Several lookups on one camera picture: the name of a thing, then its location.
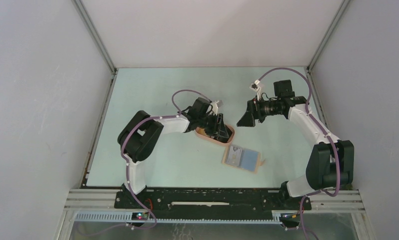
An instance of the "gray wall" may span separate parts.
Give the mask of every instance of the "gray wall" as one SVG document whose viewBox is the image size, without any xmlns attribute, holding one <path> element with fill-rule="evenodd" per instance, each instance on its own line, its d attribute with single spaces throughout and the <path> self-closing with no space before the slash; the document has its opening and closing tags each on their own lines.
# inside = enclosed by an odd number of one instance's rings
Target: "gray wall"
<svg viewBox="0 0 399 240">
<path fill-rule="evenodd" d="M 70 0 L 0 1 L 0 239 L 52 239 L 111 74 Z"/>
<path fill-rule="evenodd" d="M 380 240 L 399 239 L 399 0 L 355 0 L 313 70 Z"/>
</svg>

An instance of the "black mounting plate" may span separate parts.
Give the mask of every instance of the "black mounting plate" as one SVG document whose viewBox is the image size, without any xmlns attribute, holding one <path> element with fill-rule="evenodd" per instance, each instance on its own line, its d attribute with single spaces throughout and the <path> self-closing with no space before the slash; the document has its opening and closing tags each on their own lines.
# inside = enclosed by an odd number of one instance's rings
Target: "black mounting plate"
<svg viewBox="0 0 399 240">
<path fill-rule="evenodd" d="M 272 210 L 297 211 L 301 197 L 282 201 L 279 188 L 180 188 L 147 187 L 137 198 L 159 219 L 272 220 Z M 173 202 L 221 202 L 227 205 L 173 205 Z M 304 209 L 311 210 L 310 201 Z M 142 209 L 122 185 L 115 209 Z"/>
</svg>

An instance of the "floor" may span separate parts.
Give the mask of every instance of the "floor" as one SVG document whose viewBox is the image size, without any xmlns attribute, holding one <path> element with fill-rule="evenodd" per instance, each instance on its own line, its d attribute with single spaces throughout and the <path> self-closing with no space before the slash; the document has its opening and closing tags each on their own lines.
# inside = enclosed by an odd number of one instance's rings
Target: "floor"
<svg viewBox="0 0 399 240">
<path fill-rule="evenodd" d="M 192 89 L 211 100 L 222 100 L 219 112 L 235 127 L 233 144 L 258 151 L 264 164 L 257 173 L 222 164 L 225 148 L 197 137 L 193 132 L 161 135 L 146 161 L 146 184 L 150 187 L 278 188 L 284 181 L 303 175 L 311 154 L 299 129 L 285 117 L 268 116 L 255 127 L 236 127 L 247 101 L 255 92 L 250 84 L 269 67 L 120 68 L 111 94 L 87 186 L 117 187 L 125 181 L 125 161 L 117 137 L 134 114 L 144 110 L 151 116 L 172 115 L 172 94 Z M 303 67 L 294 67 L 305 74 Z M 293 72 L 274 71 L 262 83 L 274 96 L 273 82 L 292 81 L 296 96 L 308 94 L 304 80 Z M 195 93 L 175 97 L 181 109 L 192 105 Z M 311 108 L 316 112 L 313 98 Z"/>
</svg>

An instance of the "cable connector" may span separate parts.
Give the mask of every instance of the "cable connector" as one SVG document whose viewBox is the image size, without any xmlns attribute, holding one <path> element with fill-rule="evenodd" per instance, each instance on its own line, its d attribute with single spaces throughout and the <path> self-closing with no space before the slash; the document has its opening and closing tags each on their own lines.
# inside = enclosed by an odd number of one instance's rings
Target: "cable connector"
<svg viewBox="0 0 399 240">
<path fill-rule="evenodd" d="M 257 100 L 260 100 L 262 98 L 262 89 L 265 87 L 263 83 L 261 83 L 258 79 L 254 81 L 249 86 L 249 89 L 253 90 L 254 92 L 257 93 Z"/>
</svg>

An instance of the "robotic arm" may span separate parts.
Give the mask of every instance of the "robotic arm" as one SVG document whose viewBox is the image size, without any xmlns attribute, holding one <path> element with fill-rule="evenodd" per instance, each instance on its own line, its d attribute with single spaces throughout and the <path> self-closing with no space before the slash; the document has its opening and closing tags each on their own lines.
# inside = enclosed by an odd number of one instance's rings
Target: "robotic arm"
<svg viewBox="0 0 399 240">
<path fill-rule="evenodd" d="M 223 114 L 218 113 L 222 101 L 210 102 L 198 97 L 192 106 L 189 106 L 181 114 L 171 118 L 159 118 L 148 120 L 129 138 L 124 146 L 124 154 L 129 159 L 129 181 L 135 195 L 145 187 L 145 159 L 152 153 L 160 135 L 169 133 L 188 133 L 196 128 L 204 129 L 212 139 L 227 143 L 232 131 L 223 122 Z M 118 136 L 120 148 L 133 128 L 142 120 L 150 117 L 145 111 L 138 111 L 123 131 Z"/>
<path fill-rule="evenodd" d="M 269 100 L 264 100 L 261 97 L 263 85 L 260 81 L 256 81 L 250 86 L 257 92 L 257 96 L 247 102 L 246 112 L 236 125 L 238 127 L 255 127 L 255 120 L 262 123 L 266 116 L 283 115 L 299 127 L 312 146 L 312 152 L 305 175 L 282 184 L 281 190 L 285 191 L 284 195 L 295 198 L 320 189 L 335 187 L 337 172 L 333 161 L 334 151 L 328 136 L 334 141 L 338 154 L 340 184 L 350 184 L 353 181 L 353 144 L 349 140 L 340 140 L 320 120 L 311 118 L 312 110 L 310 106 L 306 106 L 306 98 L 295 96 L 290 80 L 275 82 L 273 86 L 276 97 Z"/>
</svg>

